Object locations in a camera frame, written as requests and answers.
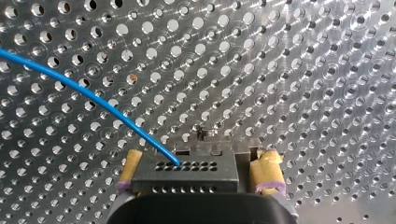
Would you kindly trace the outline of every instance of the blue cable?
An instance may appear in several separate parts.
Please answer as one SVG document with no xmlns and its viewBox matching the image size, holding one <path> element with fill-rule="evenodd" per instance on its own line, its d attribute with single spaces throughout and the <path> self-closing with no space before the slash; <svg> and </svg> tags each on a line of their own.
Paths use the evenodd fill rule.
<svg viewBox="0 0 396 224">
<path fill-rule="evenodd" d="M 157 142 L 148 133 L 146 133 L 141 128 L 139 128 L 133 121 L 126 118 L 118 109 L 114 108 L 107 101 L 96 96 L 92 91 L 89 91 L 83 87 L 80 87 L 77 84 L 77 82 L 73 81 L 72 79 L 69 79 L 68 77 L 63 76 L 62 74 L 60 74 L 52 69 L 49 69 L 46 66 L 43 66 L 39 63 L 35 63 L 35 62 L 29 61 L 27 59 L 24 59 L 18 55 L 12 54 L 4 49 L 0 49 L 0 58 L 4 58 L 7 60 L 10 60 L 11 62 L 25 65 L 33 70 L 36 70 L 39 73 L 45 74 L 49 77 L 52 77 L 52 78 L 62 82 L 64 85 L 72 88 L 75 91 L 80 92 L 81 94 L 90 98 L 92 101 L 99 104 L 101 107 L 103 107 L 108 112 L 113 114 L 114 117 L 121 120 L 124 124 L 126 124 L 126 126 L 130 127 L 132 130 L 134 130 L 135 133 L 139 134 L 142 138 L 144 138 L 146 141 L 148 141 L 153 147 L 157 148 L 157 150 L 159 150 L 174 165 L 176 165 L 176 166 L 180 165 L 180 161 L 177 159 L 177 157 L 174 154 L 172 154 L 170 151 L 168 151 L 165 146 L 163 146 L 162 144 Z"/>
</svg>

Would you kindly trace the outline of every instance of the circular hole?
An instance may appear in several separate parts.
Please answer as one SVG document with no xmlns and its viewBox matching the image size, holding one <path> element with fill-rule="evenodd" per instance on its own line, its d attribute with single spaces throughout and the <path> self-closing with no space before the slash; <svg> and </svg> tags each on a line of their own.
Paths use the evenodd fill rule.
<svg viewBox="0 0 396 224">
<path fill-rule="evenodd" d="M 88 11 L 94 11 L 96 10 L 96 2 L 94 0 L 85 0 L 84 7 Z"/>
<path fill-rule="evenodd" d="M 121 23 L 117 25 L 116 32 L 119 36 L 125 36 L 128 35 L 129 30 L 126 25 Z"/>
<path fill-rule="evenodd" d="M 72 62 L 74 65 L 82 65 L 84 63 L 84 59 L 81 55 L 76 54 L 73 56 Z"/>
<path fill-rule="evenodd" d="M 47 64 L 51 68 L 56 68 L 59 66 L 59 60 L 55 57 L 50 57 L 47 61 Z"/>
<path fill-rule="evenodd" d="M 209 188 L 209 192 L 210 193 L 214 193 L 214 192 L 216 192 L 216 190 L 217 190 L 216 187 L 210 187 Z"/>
<path fill-rule="evenodd" d="M 139 4 L 139 6 L 141 7 L 146 7 L 149 4 L 149 0 L 136 0 L 137 4 Z"/>
<path fill-rule="evenodd" d="M 103 35 L 103 31 L 102 28 L 100 28 L 99 26 L 93 26 L 91 28 L 91 36 L 93 38 L 99 38 Z"/>
<path fill-rule="evenodd" d="M 142 23 L 142 31 L 148 35 L 149 33 L 151 33 L 154 30 L 154 26 L 152 25 L 151 22 L 149 21 L 145 21 Z"/>
<path fill-rule="evenodd" d="M 160 188 L 159 187 L 152 187 L 152 192 L 153 193 L 159 193 L 160 192 Z"/>
<path fill-rule="evenodd" d="M 70 4 L 69 3 L 67 3 L 67 2 L 65 2 L 65 1 L 62 1 L 62 2 L 60 2 L 59 4 L 58 4 L 58 10 L 62 13 L 62 14 L 67 14 L 67 13 L 69 13 L 70 11 L 71 11 L 71 7 L 70 7 Z"/>
<path fill-rule="evenodd" d="M 363 16 L 359 16 L 359 17 L 356 19 L 356 22 L 357 22 L 358 24 L 364 24 L 364 21 L 365 21 L 365 19 L 364 19 Z"/>
<path fill-rule="evenodd" d="M 15 7 L 6 7 L 5 13 L 10 19 L 16 19 L 18 17 L 18 10 Z"/>
<path fill-rule="evenodd" d="M 389 15 L 388 14 L 384 14 L 384 15 L 381 16 L 381 21 L 386 22 L 388 20 L 389 20 Z"/>
<path fill-rule="evenodd" d="M 43 31 L 40 33 L 40 40 L 43 43 L 49 43 L 52 40 L 52 34 L 47 31 Z"/>
<path fill-rule="evenodd" d="M 170 32 L 174 32 L 178 29 L 178 22 L 176 20 L 168 21 L 167 28 Z"/>
<path fill-rule="evenodd" d="M 66 37 L 66 39 L 73 41 L 77 39 L 77 31 L 73 30 L 73 29 L 67 29 L 64 36 Z"/>
<path fill-rule="evenodd" d="M 39 4 L 33 4 L 32 5 L 32 13 L 37 16 L 37 17 L 41 17 L 44 15 L 44 8 L 42 6 L 40 6 Z"/>
<path fill-rule="evenodd" d="M 120 8 L 122 7 L 122 0 L 111 0 L 110 5 L 113 6 L 114 8 Z"/>
<path fill-rule="evenodd" d="M 26 36 L 25 35 L 21 35 L 21 34 L 17 34 L 17 35 L 15 35 L 15 37 L 14 37 L 14 42 L 17 44 L 17 45 L 26 45 L 26 42 L 27 42 L 27 38 L 26 38 Z"/>
</svg>

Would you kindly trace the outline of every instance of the cable insulation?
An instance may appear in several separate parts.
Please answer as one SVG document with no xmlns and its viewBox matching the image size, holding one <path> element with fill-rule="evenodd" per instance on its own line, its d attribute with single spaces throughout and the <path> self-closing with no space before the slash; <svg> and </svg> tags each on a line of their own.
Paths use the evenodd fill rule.
<svg viewBox="0 0 396 224">
<path fill-rule="evenodd" d="M 81 94 L 85 95 L 86 97 L 90 98 L 92 101 L 95 103 L 99 104 L 101 107 L 106 109 L 108 112 L 110 112 L 114 117 L 117 119 L 121 120 L 126 126 L 134 130 L 135 133 L 137 133 L 139 136 L 144 138 L 146 141 L 148 141 L 153 147 L 157 148 L 166 158 L 168 158 L 174 165 L 179 166 L 180 161 L 177 159 L 177 157 L 172 154 L 169 150 L 166 149 L 165 146 L 157 142 L 153 137 L 151 137 L 148 133 L 143 131 L 141 128 L 139 128 L 133 121 L 130 119 L 126 118 L 118 109 L 110 105 L 107 101 L 104 99 L 96 96 L 92 91 L 89 91 L 77 84 L 77 82 L 73 81 L 72 79 L 65 77 L 64 75 L 46 67 L 43 66 L 39 63 L 35 63 L 32 61 L 29 61 L 27 59 L 22 58 L 21 56 L 12 54 L 4 49 L 0 49 L 0 58 L 7 59 L 11 62 L 25 65 L 39 73 L 45 74 L 48 77 L 52 77 L 60 82 L 62 82 L 64 85 L 72 88 L 75 91 L 80 92 Z"/>
</svg>

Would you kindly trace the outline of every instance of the silver metal panel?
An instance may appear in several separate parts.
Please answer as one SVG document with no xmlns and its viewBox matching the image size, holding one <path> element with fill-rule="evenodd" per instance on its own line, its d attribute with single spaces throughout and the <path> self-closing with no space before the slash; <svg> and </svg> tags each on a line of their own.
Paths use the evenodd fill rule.
<svg viewBox="0 0 396 224">
<path fill-rule="evenodd" d="M 206 126 L 283 152 L 303 223 L 394 223 L 393 1 L 0 8 L 2 48 L 86 85 L 157 139 Z M 0 71 L 0 223 L 104 223 L 127 150 L 152 148 L 61 83 L 3 60 Z"/>
</svg>

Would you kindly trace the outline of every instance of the hole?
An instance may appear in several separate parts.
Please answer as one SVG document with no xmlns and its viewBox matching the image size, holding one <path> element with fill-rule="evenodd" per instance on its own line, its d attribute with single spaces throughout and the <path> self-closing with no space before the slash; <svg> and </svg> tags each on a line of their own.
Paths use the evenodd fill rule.
<svg viewBox="0 0 396 224">
<path fill-rule="evenodd" d="M 5 13 L 10 19 L 16 19 L 18 17 L 18 10 L 15 7 L 6 7 Z"/>
<path fill-rule="evenodd" d="M 174 32 L 178 29 L 178 22 L 176 20 L 168 21 L 167 28 L 170 32 Z"/>
<path fill-rule="evenodd" d="M 113 6 L 114 8 L 120 8 L 122 7 L 122 0 L 111 0 L 110 5 Z"/>
<path fill-rule="evenodd" d="M 96 60 L 97 60 L 99 63 L 107 63 L 107 61 L 108 61 L 108 56 L 107 56 L 106 53 L 99 52 L 99 53 L 97 54 L 97 56 L 96 56 Z"/>
<path fill-rule="evenodd" d="M 59 60 L 55 57 L 50 57 L 47 61 L 47 64 L 49 65 L 49 67 L 51 68 L 56 68 L 59 66 Z"/>
<path fill-rule="evenodd" d="M 17 34 L 17 35 L 15 35 L 15 37 L 14 37 L 14 42 L 17 44 L 17 45 L 25 45 L 26 44 L 26 42 L 27 42 L 27 38 L 26 38 L 26 36 L 25 35 L 21 35 L 21 34 Z"/>
<path fill-rule="evenodd" d="M 72 63 L 74 65 L 82 65 L 84 63 L 84 59 L 82 58 L 81 55 L 76 54 L 72 58 Z"/>
<path fill-rule="evenodd" d="M 194 27 L 196 30 L 201 29 L 204 26 L 204 20 L 201 17 L 196 17 L 192 21 L 192 27 Z"/>
<path fill-rule="evenodd" d="M 103 35 L 103 31 L 102 28 L 100 28 L 99 26 L 93 26 L 91 28 L 91 36 L 93 38 L 100 38 Z"/>
<path fill-rule="evenodd" d="M 82 25 L 82 24 L 85 23 L 85 21 L 86 21 L 85 17 L 83 17 L 83 16 L 76 16 L 76 24 Z"/>
<path fill-rule="evenodd" d="M 44 15 L 44 8 L 42 6 L 40 6 L 39 4 L 33 4 L 32 5 L 32 13 L 37 16 L 37 17 L 41 17 Z"/>
<path fill-rule="evenodd" d="M 358 24 L 364 24 L 364 21 L 365 21 L 365 19 L 364 19 L 363 16 L 359 16 L 359 17 L 356 19 L 356 22 L 357 22 Z"/>
<path fill-rule="evenodd" d="M 78 85 L 81 86 L 81 87 L 84 87 L 84 88 L 89 88 L 90 87 L 90 81 L 85 79 L 85 78 L 82 78 L 82 79 L 80 79 L 78 81 Z"/>
<path fill-rule="evenodd" d="M 154 26 L 152 25 L 151 22 L 149 21 L 145 21 L 142 23 L 142 31 L 148 35 L 149 33 L 151 33 L 154 30 Z"/>
<path fill-rule="evenodd" d="M 119 36 L 128 35 L 128 27 L 124 24 L 118 24 L 116 28 L 116 32 Z"/>
<path fill-rule="evenodd" d="M 134 57 L 134 55 L 132 54 L 132 52 L 128 49 L 125 49 L 122 53 L 121 53 L 121 58 L 125 61 L 125 62 L 129 62 L 132 60 L 132 58 Z"/>
<path fill-rule="evenodd" d="M 66 89 L 66 86 L 62 82 L 60 81 L 55 82 L 55 90 L 64 91 L 64 89 Z"/>
<path fill-rule="evenodd" d="M 389 15 L 388 15 L 388 14 L 382 15 L 382 16 L 381 16 L 381 21 L 383 21 L 383 22 L 389 21 Z"/>
<path fill-rule="evenodd" d="M 94 11 L 96 10 L 96 2 L 94 0 L 85 0 L 84 7 L 88 11 Z"/>
<path fill-rule="evenodd" d="M 61 13 L 63 13 L 63 14 L 67 14 L 67 13 L 69 13 L 70 11 L 71 11 L 71 7 L 70 7 L 70 4 L 69 3 L 67 3 L 67 2 L 65 2 L 65 1 L 62 1 L 62 2 L 60 2 L 59 4 L 58 4 L 58 10 L 61 12 Z"/>
<path fill-rule="evenodd" d="M 64 36 L 66 39 L 73 41 L 77 39 L 77 31 L 73 29 L 67 29 L 66 32 L 64 33 Z"/>
<path fill-rule="evenodd" d="M 41 34 L 40 34 L 40 40 L 41 40 L 43 43 L 49 43 L 49 42 L 52 40 L 52 34 L 50 34 L 50 33 L 47 32 L 47 31 L 43 31 L 43 32 L 41 32 Z"/>
<path fill-rule="evenodd" d="M 96 108 L 96 104 L 92 101 L 85 102 L 85 109 L 88 111 L 93 111 Z"/>
<path fill-rule="evenodd" d="M 11 67 L 8 63 L 0 62 L 0 71 L 3 73 L 8 73 L 9 71 L 11 71 Z"/>
</svg>

